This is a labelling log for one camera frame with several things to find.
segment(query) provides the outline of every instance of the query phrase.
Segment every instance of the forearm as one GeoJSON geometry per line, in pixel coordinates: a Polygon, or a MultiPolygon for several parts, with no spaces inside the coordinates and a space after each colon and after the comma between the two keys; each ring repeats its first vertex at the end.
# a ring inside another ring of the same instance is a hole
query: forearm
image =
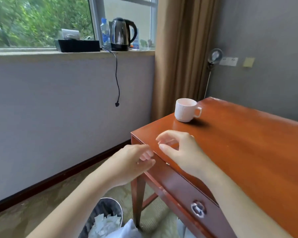
{"type": "Polygon", "coordinates": [[[197,175],[214,195],[238,238],[291,237],[215,164],[197,175]]]}
{"type": "Polygon", "coordinates": [[[77,238],[93,208],[110,188],[98,173],[87,176],[28,238],[77,238]]]}

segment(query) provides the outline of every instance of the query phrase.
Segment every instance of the yellow sticky note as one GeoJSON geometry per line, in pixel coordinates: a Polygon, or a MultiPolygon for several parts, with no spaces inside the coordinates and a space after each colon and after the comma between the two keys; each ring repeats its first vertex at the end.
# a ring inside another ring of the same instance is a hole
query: yellow sticky note
{"type": "Polygon", "coordinates": [[[245,61],[243,63],[243,67],[251,68],[254,64],[255,58],[245,58],[245,61]]]}

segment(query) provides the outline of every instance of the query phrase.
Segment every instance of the person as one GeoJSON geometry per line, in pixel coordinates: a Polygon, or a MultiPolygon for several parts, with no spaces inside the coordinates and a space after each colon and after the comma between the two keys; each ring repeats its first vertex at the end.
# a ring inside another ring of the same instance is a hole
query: person
{"type": "MultiPolygon", "coordinates": [[[[156,140],[181,169],[207,185],[238,238],[291,237],[211,161],[193,136],[167,130],[156,140]],[[178,150],[170,146],[175,142],[179,143],[178,150]]],[[[99,199],[109,189],[127,184],[150,169],[155,164],[152,156],[148,145],[125,146],[89,174],[28,238],[77,238],[99,199]]]]}

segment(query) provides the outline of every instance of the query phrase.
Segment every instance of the kettle handle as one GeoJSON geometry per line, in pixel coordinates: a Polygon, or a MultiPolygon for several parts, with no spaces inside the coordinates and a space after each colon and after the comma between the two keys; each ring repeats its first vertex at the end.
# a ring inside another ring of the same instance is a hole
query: kettle handle
{"type": "Polygon", "coordinates": [[[137,36],[137,27],[133,21],[125,19],[125,23],[126,23],[127,32],[128,32],[128,46],[130,47],[130,44],[135,40],[135,38],[137,36]],[[133,38],[132,39],[130,39],[130,27],[129,26],[132,26],[132,28],[133,28],[133,38]]]}

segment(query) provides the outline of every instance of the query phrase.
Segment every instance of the patterned carpet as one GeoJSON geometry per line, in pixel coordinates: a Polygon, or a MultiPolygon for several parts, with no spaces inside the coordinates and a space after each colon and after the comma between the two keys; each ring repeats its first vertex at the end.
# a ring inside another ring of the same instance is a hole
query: patterned carpet
{"type": "MultiPolygon", "coordinates": [[[[0,238],[26,237],[48,214],[56,208],[100,163],[52,186],[0,213],[0,238]]],[[[146,186],[145,199],[153,194],[146,186]]],[[[130,184],[109,190],[104,197],[112,197],[123,208],[123,223],[132,218],[130,184]]],[[[153,201],[141,214],[140,226],[144,238],[177,238],[177,217],[160,198],[153,201]]]]}

